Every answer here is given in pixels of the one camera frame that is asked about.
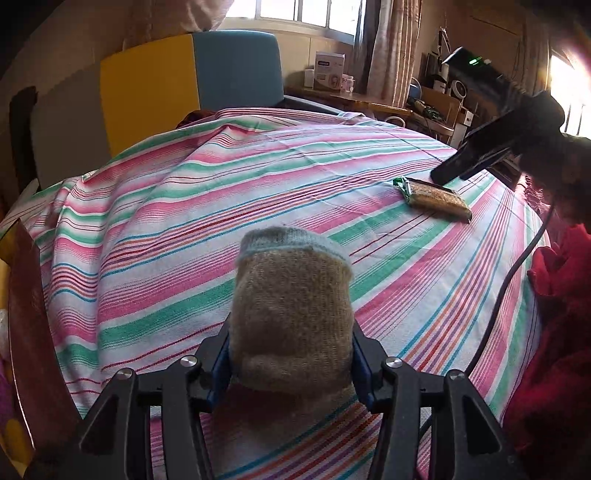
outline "beige sock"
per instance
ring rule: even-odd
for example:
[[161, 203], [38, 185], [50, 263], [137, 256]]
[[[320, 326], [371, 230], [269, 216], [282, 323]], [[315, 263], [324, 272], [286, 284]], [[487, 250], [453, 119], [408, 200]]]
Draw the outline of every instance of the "beige sock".
[[256, 390], [316, 395], [350, 384], [349, 257], [296, 228], [245, 235], [230, 314], [232, 373]]

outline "metal screw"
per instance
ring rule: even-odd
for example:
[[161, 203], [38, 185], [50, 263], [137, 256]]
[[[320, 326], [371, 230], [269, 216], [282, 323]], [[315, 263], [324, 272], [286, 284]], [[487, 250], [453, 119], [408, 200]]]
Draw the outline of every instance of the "metal screw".
[[449, 375], [449, 378], [451, 378], [452, 380], [455, 380], [456, 378], [464, 378], [465, 374], [464, 372], [454, 372], [452, 374]]
[[389, 356], [386, 359], [386, 367], [400, 368], [401, 366], [402, 366], [402, 360], [400, 360], [397, 356]]
[[193, 355], [187, 355], [181, 358], [181, 365], [184, 367], [193, 367], [197, 364], [197, 358]]
[[119, 370], [115, 374], [115, 378], [117, 380], [127, 380], [133, 374], [134, 374], [134, 371], [132, 369], [125, 367], [125, 368], [122, 368], [121, 370]]

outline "plastic wrapper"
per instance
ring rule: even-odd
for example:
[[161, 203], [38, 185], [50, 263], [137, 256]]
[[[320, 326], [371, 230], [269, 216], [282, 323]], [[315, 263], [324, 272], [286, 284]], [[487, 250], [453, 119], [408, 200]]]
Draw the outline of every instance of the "plastic wrapper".
[[408, 177], [398, 177], [393, 182], [411, 207], [435, 210], [463, 222], [472, 220], [470, 207], [453, 190]]

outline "sock cuff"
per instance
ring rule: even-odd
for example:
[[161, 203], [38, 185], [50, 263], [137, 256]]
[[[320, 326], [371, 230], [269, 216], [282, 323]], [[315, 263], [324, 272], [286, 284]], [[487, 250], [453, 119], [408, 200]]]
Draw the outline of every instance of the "sock cuff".
[[287, 226], [273, 226], [248, 232], [240, 243], [238, 262], [261, 252], [294, 249], [322, 252], [351, 267], [348, 254], [337, 242], [308, 230]]

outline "bedsheet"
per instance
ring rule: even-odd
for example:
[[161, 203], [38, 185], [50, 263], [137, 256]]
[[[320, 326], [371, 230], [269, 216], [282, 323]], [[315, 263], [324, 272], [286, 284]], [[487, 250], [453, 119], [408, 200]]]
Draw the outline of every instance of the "bedsheet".
[[[83, 415], [118, 369], [163, 369], [217, 333], [239, 242], [270, 225], [343, 245], [366, 335], [414, 368], [442, 373], [469, 363], [504, 275], [541, 225], [486, 172], [451, 185], [472, 208], [469, 225], [410, 209], [392, 179], [428, 179], [453, 151], [361, 114], [231, 109], [36, 194], [0, 233], [21, 217], [40, 248], [56, 354]], [[530, 262], [472, 375], [499, 418], [538, 342]], [[220, 480], [365, 478], [379, 421], [352, 387], [293, 399], [232, 384], [215, 414], [202, 416]], [[151, 429], [163, 476], [157, 410]]]

